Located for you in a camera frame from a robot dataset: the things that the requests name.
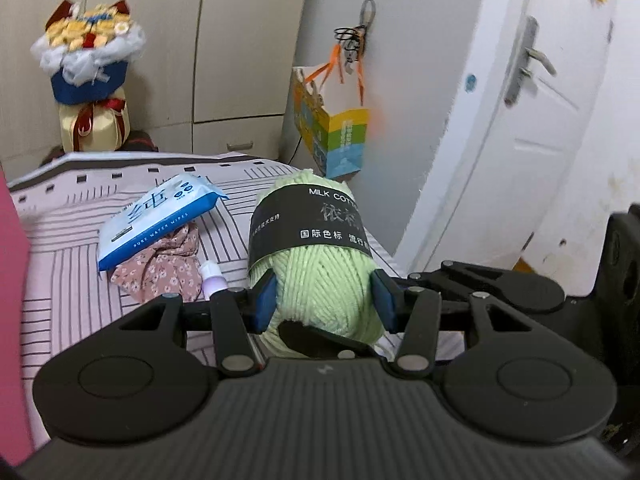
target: green yarn ball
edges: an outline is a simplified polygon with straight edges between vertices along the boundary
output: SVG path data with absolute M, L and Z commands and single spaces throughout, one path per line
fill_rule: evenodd
M 292 184 L 316 184 L 353 198 L 345 184 L 303 170 L 277 179 L 267 193 L 258 197 L 258 203 L 274 190 Z M 366 344 L 375 343 L 384 332 L 369 290 L 369 275 L 376 268 L 373 258 L 361 251 L 329 245 L 294 247 L 264 257 L 250 269 L 249 282 L 254 286 L 267 269 L 273 269 L 278 279 L 278 307 L 261 341 L 275 356 L 303 357 L 278 336 L 280 322 L 293 320 Z

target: drawer handle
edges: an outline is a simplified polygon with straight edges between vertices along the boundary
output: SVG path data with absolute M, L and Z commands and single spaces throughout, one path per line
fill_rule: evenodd
M 241 152 L 242 150 L 250 150 L 254 146 L 254 142 L 245 142 L 244 144 L 226 144 L 226 148 L 230 152 Z

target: white wall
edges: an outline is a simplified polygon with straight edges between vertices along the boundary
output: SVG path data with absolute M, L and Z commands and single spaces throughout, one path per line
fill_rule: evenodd
M 582 147 L 524 253 L 568 294 L 591 291 L 610 213 L 640 202 L 639 15 L 640 0 L 617 0 L 609 60 Z
M 306 0 L 295 63 L 327 60 L 334 28 L 356 25 L 362 1 Z M 367 227 L 394 252 L 446 128 L 481 0 L 375 1 L 365 57 L 373 112 L 364 168 L 350 187 Z M 289 103 L 282 160 L 298 139 Z M 313 167 L 304 145 L 293 164 Z

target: bed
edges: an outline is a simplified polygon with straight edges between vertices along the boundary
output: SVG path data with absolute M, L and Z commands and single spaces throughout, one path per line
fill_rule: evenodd
M 97 272 L 98 228 L 144 192 L 183 171 L 206 176 L 229 200 L 197 219 L 198 258 L 215 259 L 230 286 L 243 286 L 247 276 L 247 244 L 256 195 L 279 176 L 296 171 L 286 164 L 242 153 L 194 156 L 159 153 L 71 154 L 8 184 L 22 229 L 30 242 L 21 318 L 2 326 L 19 345 L 12 355 L 14 390 L 23 391 L 20 438 L 22 450 L 1 449 L 11 462 L 25 458 L 49 436 L 31 397 L 33 378 L 52 356 L 100 330 L 138 304 L 104 273 Z M 378 265 L 391 276 L 402 275 L 393 259 L 370 235 Z M 20 339 L 15 337 L 19 331 Z M 392 357 L 398 336 L 385 335 L 377 350 Z M 187 349 L 204 364 L 215 362 L 210 332 L 189 333 Z M 438 354 L 445 358 L 463 349 L 460 334 L 441 333 Z M 3 446 L 10 440 L 3 439 Z

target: colorful gift bag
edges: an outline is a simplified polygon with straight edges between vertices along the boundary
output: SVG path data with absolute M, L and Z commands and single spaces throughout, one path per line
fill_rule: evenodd
M 353 73 L 342 70 L 338 44 L 329 63 L 293 69 L 296 127 L 327 178 L 362 168 L 369 109 L 364 107 L 362 66 L 356 65 Z
M 62 147 L 69 152 L 112 152 L 129 137 L 129 111 L 124 90 L 107 99 L 60 105 Z

